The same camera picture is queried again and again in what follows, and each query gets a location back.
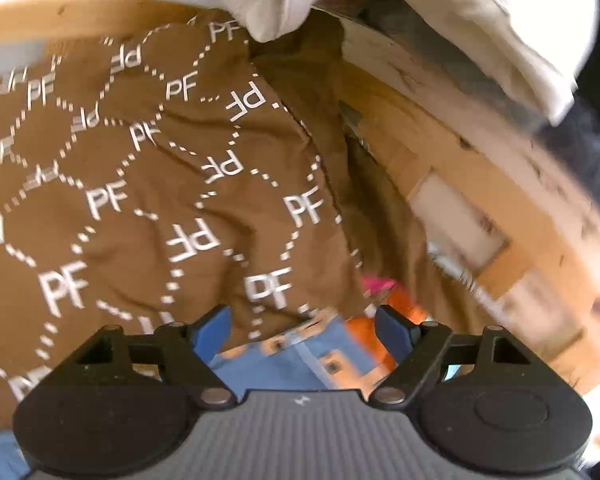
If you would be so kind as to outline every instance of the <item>brown cloth with white print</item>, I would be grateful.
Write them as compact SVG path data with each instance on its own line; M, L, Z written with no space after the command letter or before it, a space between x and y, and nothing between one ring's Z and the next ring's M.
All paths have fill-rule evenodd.
M445 320L421 226L343 133L341 40L316 12L255 44L210 10L0 80L0 428L104 324L225 303L236 346L360 314L363 264Z

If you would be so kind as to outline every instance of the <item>ridged gray surface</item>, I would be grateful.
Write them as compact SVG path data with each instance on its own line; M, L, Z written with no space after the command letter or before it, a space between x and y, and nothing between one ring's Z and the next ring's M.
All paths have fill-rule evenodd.
M170 457L125 480L485 480L442 458L401 413L356 392L252 392L206 413ZM572 470L537 477L578 480ZM36 473L30 480L59 480Z

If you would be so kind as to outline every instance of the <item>white logo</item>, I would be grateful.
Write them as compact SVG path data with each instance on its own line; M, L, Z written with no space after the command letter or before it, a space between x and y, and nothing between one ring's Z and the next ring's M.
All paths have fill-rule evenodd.
M294 399L294 402L298 406L304 406L306 403L311 402L311 399L309 397L307 397L306 395L303 395L302 397L298 397L297 399Z

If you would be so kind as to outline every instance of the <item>orange fabric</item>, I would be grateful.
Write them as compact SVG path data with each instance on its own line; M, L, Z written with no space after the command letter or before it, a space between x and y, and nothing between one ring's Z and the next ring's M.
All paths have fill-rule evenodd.
M414 323L421 323L427 319L427 313L417 304L413 303L410 295L401 286L394 287L387 298L386 304L391 305L404 317ZM376 337L374 320L366 316L357 316L346 322L349 335L359 345L363 346L371 357L385 366L389 371L395 368L394 358L391 357L384 345Z

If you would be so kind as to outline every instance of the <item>wooden bed frame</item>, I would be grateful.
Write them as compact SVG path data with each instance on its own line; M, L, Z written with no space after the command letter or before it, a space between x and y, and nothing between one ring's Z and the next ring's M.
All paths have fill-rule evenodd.
M185 22L196 10L159 0L19 0L0 5L0 44L43 40L62 54L68 40ZM496 247L474 268L477 283L501 298L507 315L544 312L536 337L565 341L550 363L588 392L600 383L599 209L545 150L442 69L369 28L343 24L338 92L362 114L359 131L373 154L416 213L448 217L456 208L474 219L431 229L468 261Z

